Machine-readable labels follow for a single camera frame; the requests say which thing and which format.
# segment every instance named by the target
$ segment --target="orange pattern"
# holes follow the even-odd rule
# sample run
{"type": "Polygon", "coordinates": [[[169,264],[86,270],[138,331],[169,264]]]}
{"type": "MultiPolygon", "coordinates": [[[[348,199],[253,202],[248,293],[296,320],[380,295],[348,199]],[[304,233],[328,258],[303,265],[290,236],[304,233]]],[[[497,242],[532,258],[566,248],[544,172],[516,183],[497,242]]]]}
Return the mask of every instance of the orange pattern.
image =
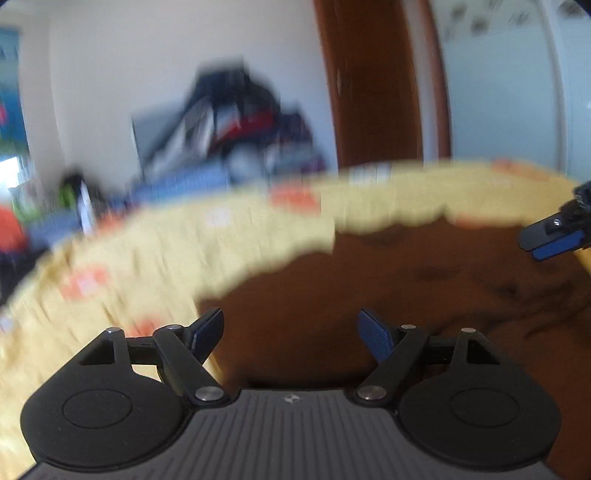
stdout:
{"type": "Polygon", "coordinates": [[[129,332],[126,331],[127,337],[149,337],[156,330],[166,325],[166,322],[158,317],[144,317],[139,322],[134,323],[129,332]]]}
{"type": "Polygon", "coordinates": [[[492,170],[497,173],[505,173],[515,177],[530,180],[548,181],[550,176],[533,165],[520,163],[510,158],[497,158],[492,162],[492,170]]]}
{"type": "Polygon", "coordinates": [[[74,273],[61,287],[61,295],[67,300],[85,300],[99,292],[110,282],[104,267],[91,267],[74,273]]]}
{"type": "Polygon", "coordinates": [[[271,190],[271,204],[300,213],[320,213],[320,200],[302,185],[286,184],[271,190]]]}

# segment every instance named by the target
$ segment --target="pile of clothes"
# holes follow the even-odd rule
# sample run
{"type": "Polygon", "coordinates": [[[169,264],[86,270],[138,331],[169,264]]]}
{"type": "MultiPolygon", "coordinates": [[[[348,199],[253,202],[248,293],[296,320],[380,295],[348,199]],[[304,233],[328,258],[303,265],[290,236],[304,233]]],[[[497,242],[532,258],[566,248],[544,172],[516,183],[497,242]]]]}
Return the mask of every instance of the pile of clothes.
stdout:
{"type": "Polygon", "coordinates": [[[232,183],[324,171],[298,111],[284,112],[244,65],[202,73],[183,110],[147,155],[144,179],[221,161],[232,183]]]}

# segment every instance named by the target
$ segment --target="white wall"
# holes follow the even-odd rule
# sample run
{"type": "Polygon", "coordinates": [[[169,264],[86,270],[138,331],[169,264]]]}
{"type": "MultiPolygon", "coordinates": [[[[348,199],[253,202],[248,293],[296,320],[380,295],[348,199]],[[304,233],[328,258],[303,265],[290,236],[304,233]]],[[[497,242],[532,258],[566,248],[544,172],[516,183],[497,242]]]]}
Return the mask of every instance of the white wall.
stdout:
{"type": "Polygon", "coordinates": [[[456,158],[525,158],[556,168],[559,111],[540,27],[444,45],[456,158]]]}
{"type": "Polygon", "coordinates": [[[526,158],[556,168],[560,110],[536,3],[431,0],[442,39],[453,156],[526,158]],[[464,3],[462,18],[453,9],[464,3]],[[525,17],[522,25],[517,19],[525,17]],[[475,34],[474,21],[488,23],[475,34]]]}
{"type": "Polygon", "coordinates": [[[46,187],[54,187],[64,169],[57,131],[49,66],[50,22],[44,16],[0,9],[0,26],[21,34],[19,77],[22,112],[31,159],[46,187]]]}
{"type": "Polygon", "coordinates": [[[336,167],[312,0],[78,0],[51,25],[51,79],[66,163],[107,188],[138,172],[133,114],[184,98],[196,70],[244,57],[298,102],[336,167]]]}
{"type": "Polygon", "coordinates": [[[591,18],[559,18],[566,51],[571,131],[567,174],[591,180],[591,18]]]}

